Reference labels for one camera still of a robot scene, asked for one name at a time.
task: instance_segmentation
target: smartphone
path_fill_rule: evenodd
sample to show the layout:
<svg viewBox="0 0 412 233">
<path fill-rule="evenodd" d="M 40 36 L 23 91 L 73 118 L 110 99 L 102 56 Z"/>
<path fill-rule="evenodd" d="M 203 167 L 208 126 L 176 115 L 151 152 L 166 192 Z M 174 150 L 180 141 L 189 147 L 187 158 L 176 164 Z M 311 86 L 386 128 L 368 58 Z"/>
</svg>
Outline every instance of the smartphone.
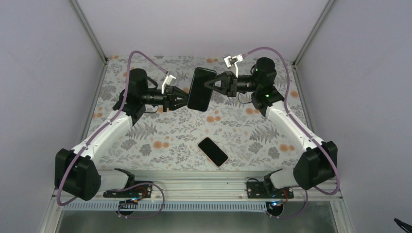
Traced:
<svg viewBox="0 0 412 233">
<path fill-rule="evenodd" d="M 205 87 L 205 82 L 216 79 L 214 70 L 197 67 L 194 70 L 192 84 L 190 85 L 188 108 L 205 112 L 209 107 L 212 89 Z"/>
<path fill-rule="evenodd" d="M 210 138 L 203 139 L 197 146 L 209 157 L 209 159 L 220 167 L 227 161 L 227 155 Z"/>
</svg>

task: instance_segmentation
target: cable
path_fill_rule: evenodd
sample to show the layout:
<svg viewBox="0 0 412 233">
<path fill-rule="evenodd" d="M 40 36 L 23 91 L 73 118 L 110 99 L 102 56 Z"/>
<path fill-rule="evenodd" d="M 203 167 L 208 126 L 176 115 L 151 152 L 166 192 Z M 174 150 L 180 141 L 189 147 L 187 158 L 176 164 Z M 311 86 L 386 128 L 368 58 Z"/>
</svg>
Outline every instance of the cable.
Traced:
<svg viewBox="0 0 412 233">
<path fill-rule="evenodd" d="M 156 187 L 157 189 L 159 189 L 160 193 L 162 194 L 162 205 L 160 206 L 160 209 L 159 209 L 158 211 L 156 211 L 155 213 L 153 213 L 153 214 L 151 214 L 151 215 L 147 215 L 147 216 L 135 216 L 135 217 L 133 217 L 133 216 L 126 216 L 126 215 L 122 215 L 122 214 L 120 213 L 120 209 L 121 209 L 123 206 L 126 206 L 126 205 L 135 205 L 135 203 L 125 203 L 125 204 L 120 205 L 120 206 L 118 207 L 118 209 L 117 209 L 117 213 L 118 213 L 119 217 L 142 219 L 142 218 L 154 217 L 154 216 L 158 215 L 160 212 L 162 212 L 162 210 L 163 210 L 163 208 L 164 208 L 164 206 L 165 206 L 165 193 L 164 193 L 163 190 L 162 190 L 157 184 L 155 184 L 155 183 L 151 183 L 151 182 L 138 183 L 138 184 L 135 184 L 135 185 L 130 186 L 130 187 L 128 187 L 128 188 L 124 188 L 124 189 L 113 189 L 113 190 L 110 190 L 110 191 L 111 191 L 111 192 L 124 192 L 124 191 L 127 191 L 127 190 L 129 190 L 129 189 L 133 189 L 133 188 L 135 188 L 135 187 L 139 187 L 139 186 L 142 186 L 142 185 L 152 185 L 152 186 Z"/>
<path fill-rule="evenodd" d="M 286 204 L 289 201 L 288 192 L 286 192 L 285 190 L 282 189 L 282 193 L 285 195 L 285 203 L 284 204 Z"/>
<path fill-rule="evenodd" d="M 137 191 L 137 190 L 142 190 L 142 198 L 140 199 L 140 200 L 142 200 L 142 199 L 146 196 L 147 190 L 146 190 L 145 188 L 143 188 L 143 187 L 137 187 L 137 188 L 135 188 L 135 191 Z"/>
<path fill-rule="evenodd" d="M 304 210 L 306 209 L 306 207 L 308 206 L 308 203 L 309 203 L 309 201 L 308 201 L 308 199 L 309 199 L 308 192 L 307 192 L 306 190 L 304 190 L 304 191 L 305 191 L 305 195 L 306 195 L 306 200 L 305 200 L 305 204 L 303 205 L 302 209 L 301 209 L 299 212 L 297 212 L 297 213 L 294 214 L 294 215 L 285 216 L 285 217 L 275 216 L 275 218 L 276 218 L 276 219 L 288 219 L 288 218 L 296 217 L 296 216 L 300 215 L 301 213 L 303 213 Z M 269 218 L 272 218 L 272 217 L 273 217 L 269 212 L 265 211 L 265 213 L 269 216 Z"/>
<path fill-rule="evenodd" d="M 240 92 L 238 93 L 238 101 L 239 101 L 239 103 L 241 103 L 241 104 L 247 104 L 247 103 L 251 103 L 251 102 L 252 102 L 252 101 L 250 101 L 250 102 L 242 103 L 242 102 L 240 101 L 240 99 L 239 99 L 239 94 L 240 94 Z"/>
<path fill-rule="evenodd" d="M 157 109 L 156 109 L 156 111 L 155 111 L 155 112 L 144 112 L 144 113 L 154 114 L 154 113 L 157 113 L 157 111 L 159 111 L 159 105 L 157 105 Z"/>
<path fill-rule="evenodd" d="M 246 54 L 242 54 L 242 56 L 243 56 L 243 58 L 245 58 L 246 56 L 250 55 L 251 53 L 256 52 L 256 51 L 259 51 L 259 50 L 270 50 L 270 51 L 276 53 L 276 54 L 279 56 L 280 60 L 282 60 L 283 66 L 285 67 L 286 76 L 287 76 L 287 87 L 286 87 L 285 102 L 284 102 L 285 111 L 286 111 L 287 115 L 288 115 L 288 116 L 292 119 L 292 121 L 295 123 L 295 125 L 296 125 L 296 126 L 320 149 L 320 151 L 325 155 L 326 159 L 329 161 L 330 165 L 332 166 L 333 172 L 334 172 L 335 175 L 336 175 L 336 188 L 335 188 L 335 190 L 333 190 L 332 192 L 329 193 L 329 192 L 326 192 L 326 191 L 318 188 L 317 186 L 315 186 L 315 189 L 317 189 L 319 192 L 321 192 L 321 193 L 323 193 L 323 194 L 326 194 L 326 195 L 335 195 L 336 193 L 339 192 L 339 189 L 340 189 L 340 186 L 341 186 L 341 178 L 340 178 L 340 176 L 339 176 L 338 169 L 336 168 L 335 163 L 332 161 L 332 159 L 330 158 L 330 156 L 329 156 L 329 154 L 326 152 L 326 150 L 323 149 L 323 147 L 321 146 L 321 144 L 320 144 L 319 142 L 317 142 L 317 141 L 310 135 L 310 133 L 309 133 L 308 131 L 306 131 L 305 128 L 303 128 L 303 127 L 299 124 L 299 122 L 290 114 L 291 112 L 289 111 L 289 108 L 288 108 L 287 99 L 288 99 L 288 96 L 289 96 L 289 89 L 290 89 L 290 86 L 291 86 L 291 78 L 290 78 L 290 76 L 289 76 L 289 70 L 288 70 L 288 66 L 286 65 L 285 59 L 283 59 L 282 55 L 281 55 L 278 51 L 276 51 L 276 50 L 274 50 L 274 49 L 272 49 L 272 48 L 270 48 L 270 47 L 259 47 L 259 48 L 257 48 L 257 49 L 254 49 L 254 50 L 251 50 L 251 51 L 247 52 Z"/>
<path fill-rule="evenodd" d="M 253 180 L 253 181 L 259 182 L 259 181 L 258 181 L 257 179 L 255 179 L 255 178 L 250 178 L 250 179 L 248 179 L 248 180 L 246 181 L 246 183 L 248 183 L 249 180 Z"/>
<path fill-rule="evenodd" d="M 76 156 L 73 158 L 73 160 L 70 162 L 69 166 L 67 167 L 62 180 L 60 181 L 60 185 L 59 188 L 57 189 L 57 195 L 56 195 L 56 202 L 59 206 L 65 206 L 69 203 L 71 203 L 72 201 L 74 201 L 77 197 L 73 197 L 72 199 L 62 203 L 61 202 L 61 195 L 62 195 L 62 191 L 63 191 L 63 186 L 66 182 L 67 176 L 69 175 L 69 172 L 71 170 L 71 168 L 74 166 L 74 164 L 76 163 L 77 159 L 79 159 L 80 155 L 82 155 L 82 153 L 88 149 L 88 146 L 90 146 L 90 143 L 93 141 L 94 138 L 96 138 L 96 136 L 103 131 L 111 122 L 113 122 L 121 113 L 121 111 L 123 110 L 123 107 L 126 103 L 126 98 L 127 98 L 127 91 L 129 89 L 129 79 L 130 79 L 130 65 L 132 63 L 132 57 L 135 53 L 138 53 L 140 55 L 142 55 L 143 57 L 145 57 L 147 60 L 149 60 L 149 62 L 151 62 L 153 65 L 155 65 L 157 68 L 159 68 L 161 71 L 163 71 L 164 73 L 168 73 L 165 69 L 163 69 L 162 67 L 160 67 L 158 64 L 156 64 L 156 62 L 154 62 L 152 59 L 150 59 L 148 56 L 146 56 L 144 53 L 140 52 L 140 51 L 133 51 L 130 53 L 129 55 L 129 59 L 127 60 L 127 70 L 126 70 L 126 87 L 124 89 L 124 96 L 123 96 L 123 101 L 121 102 L 120 108 L 117 111 L 117 113 L 108 121 L 106 122 L 104 125 L 102 125 L 98 130 L 96 130 L 92 136 L 90 136 L 90 138 L 86 141 L 86 145 L 83 146 L 79 152 L 76 154 Z"/>
</svg>

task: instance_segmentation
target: gray leaf pattern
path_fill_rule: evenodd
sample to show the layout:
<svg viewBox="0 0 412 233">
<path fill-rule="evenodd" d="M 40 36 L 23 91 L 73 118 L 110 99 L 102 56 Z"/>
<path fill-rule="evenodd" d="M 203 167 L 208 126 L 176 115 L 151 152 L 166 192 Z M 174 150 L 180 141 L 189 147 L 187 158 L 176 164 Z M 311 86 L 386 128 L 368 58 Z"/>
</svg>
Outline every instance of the gray leaf pattern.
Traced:
<svg viewBox="0 0 412 233">
<path fill-rule="evenodd" d="M 141 148 L 139 149 L 139 152 L 143 155 L 143 156 L 149 156 L 150 153 L 152 152 L 152 149 L 150 148 L 149 144 L 144 144 L 143 146 L 141 146 Z"/>
<path fill-rule="evenodd" d="M 247 150 L 252 152 L 252 153 L 257 154 L 259 152 L 259 150 L 262 149 L 262 148 L 263 148 L 262 144 L 260 144 L 258 142 L 255 142 L 255 143 L 249 145 L 249 149 L 247 149 Z"/>
<path fill-rule="evenodd" d="M 279 150 L 276 147 L 271 147 L 268 150 L 268 155 L 272 158 L 272 159 L 279 159 Z"/>
<path fill-rule="evenodd" d="M 89 135 L 98 128 L 112 111 L 124 89 L 128 56 L 112 56 L 102 84 Z M 153 59 L 163 68 L 176 71 L 175 85 L 189 92 L 196 67 L 213 69 L 218 73 L 227 70 L 221 58 L 155 56 Z M 277 76 L 275 87 L 284 95 L 286 72 L 281 61 L 275 59 Z M 248 74 L 255 59 L 247 58 L 239 63 L 239 73 Z M 134 56 L 131 67 L 145 69 L 152 79 L 162 84 L 165 76 L 141 56 Z M 294 84 L 293 73 L 288 105 L 305 122 L 302 105 Z M 250 93 L 240 94 L 241 102 L 250 101 Z M 147 112 L 156 107 L 146 106 Z M 205 137 L 210 137 L 228 155 L 228 161 L 216 167 L 197 147 Z M 293 167 L 300 155 L 278 127 L 256 111 L 251 103 L 242 104 L 237 98 L 213 92 L 209 109 L 198 112 L 187 107 L 155 114 L 143 114 L 141 119 L 120 137 L 107 151 L 98 168 L 121 167 L 134 170 L 181 170 L 181 171 L 273 171 L 281 167 Z"/>
</svg>

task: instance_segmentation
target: metal corner post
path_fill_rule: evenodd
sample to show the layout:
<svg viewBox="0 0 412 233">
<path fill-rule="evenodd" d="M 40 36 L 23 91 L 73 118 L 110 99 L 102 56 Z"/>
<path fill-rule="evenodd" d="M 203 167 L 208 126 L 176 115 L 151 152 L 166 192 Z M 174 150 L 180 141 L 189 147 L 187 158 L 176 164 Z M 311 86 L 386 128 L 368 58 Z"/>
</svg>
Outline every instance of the metal corner post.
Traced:
<svg viewBox="0 0 412 233">
<path fill-rule="evenodd" d="M 97 40 L 96 36 L 94 35 L 89 23 L 87 22 L 86 16 L 83 13 L 82 9 L 80 8 L 79 3 L 77 2 L 77 0 L 69 0 L 69 2 L 71 3 L 78 19 L 80 20 L 81 24 L 83 25 L 87 36 L 90 38 L 91 42 L 93 43 L 93 46 L 96 50 L 96 52 L 98 53 L 98 55 L 100 56 L 103 64 L 106 64 L 107 62 L 107 58 L 103 52 L 102 47 L 99 44 L 99 41 Z"/>
</svg>

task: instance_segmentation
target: metal frame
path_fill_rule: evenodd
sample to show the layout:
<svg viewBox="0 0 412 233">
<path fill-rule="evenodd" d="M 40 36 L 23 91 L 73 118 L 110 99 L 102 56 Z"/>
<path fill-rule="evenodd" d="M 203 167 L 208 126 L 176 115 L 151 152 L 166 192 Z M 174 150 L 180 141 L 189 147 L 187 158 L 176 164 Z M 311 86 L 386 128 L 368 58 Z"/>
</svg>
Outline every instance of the metal frame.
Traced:
<svg viewBox="0 0 412 233">
<path fill-rule="evenodd" d="M 41 224 L 40 233 L 55 233 L 59 224 L 63 208 L 57 205 L 56 199 L 52 198 L 46 211 L 46 215 Z"/>
<path fill-rule="evenodd" d="M 292 72 L 293 72 L 293 76 L 295 78 L 295 84 L 296 84 L 296 87 L 297 87 L 297 91 L 299 93 L 299 99 L 300 99 L 300 102 L 302 104 L 303 115 L 305 116 L 305 120 L 306 120 L 306 126 L 312 132 L 314 132 L 313 131 L 313 124 L 312 124 L 312 121 L 310 120 L 308 106 L 306 105 L 305 95 L 303 94 L 302 86 L 300 84 L 299 75 L 298 75 L 297 70 L 295 68 L 292 69 Z"/>
<path fill-rule="evenodd" d="M 339 233 L 353 233 L 349 214 L 343 201 L 331 201 L 333 217 L 335 218 L 336 228 Z"/>
<path fill-rule="evenodd" d="M 167 196 L 168 201 L 273 201 L 273 199 L 251 200 L 247 198 L 245 182 L 253 177 L 262 179 L 267 172 L 190 172 L 190 171 L 131 171 L 137 181 L 152 181 L 158 184 Z M 327 181 L 318 186 L 331 192 L 336 187 L 336 181 Z M 342 201 L 337 193 L 327 196 L 316 189 L 308 190 L 309 200 Z M 152 201 L 162 200 L 160 191 L 153 189 Z M 294 199 L 289 201 L 304 201 L 305 192 L 302 188 L 294 188 Z M 63 192 L 62 200 L 73 196 Z M 124 200 L 124 198 L 104 198 L 98 193 L 92 200 Z"/>
<path fill-rule="evenodd" d="M 96 90 L 94 92 L 93 100 L 91 102 L 91 107 L 89 109 L 89 113 L 87 114 L 87 120 L 85 126 L 83 127 L 82 135 L 80 136 L 79 142 L 85 140 L 87 138 L 87 133 L 91 124 L 91 120 L 93 118 L 94 109 L 96 108 L 97 100 L 99 98 L 100 90 L 102 89 L 102 84 L 104 77 L 106 75 L 108 64 L 104 65 L 102 73 L 100 74 L 99 82 L 97 84 Z"/>
<path fill-rule="evenodd" d="M 81 22 L 81 24 L 83 25 L 88 37 L 90 38 L 91 42 L 93 43 L 93 46 L 96 50 L 96 52 L 98 53 L 98 55 L 100 56 L 102 62 L 104 65 L 106 65 L 106 61 L 107 58 L 103 52 L 102 47 L 100 46 L 96 36 L 94 35 L 89 23 L 87 22 L 86 16 L 83 13 L 82 9 L 80 8 L 79 3 L 77 2 L 77 0 L 69 0 L 69 2 L 71 3 L 79 21 Z"/>
<path fill-rule="evenodd" d="M 315 37 L 316 33 L 318 32 L 319 27 L 322 25 L 326 15 L 330 12 L 330 9 L 333 5 L 335 0 L 329 0 L 325 7 L 323 8 L 322 13 L 319 15 L 318 20 L 316 21 L 315 25 L 313 26 L 312 30 L 309 33 L 309 36 L 307 37 L 306 41 L 303 43 L 302 48 L 300 49 L 295 61 L 294 65 L 297 66 L 300 62 L 300 60 L 303 57 L 303 54 L 305 54 L 306 49 L 308 48 L 309 44 L 312 42 L 313 38 Z"/>
</svg>

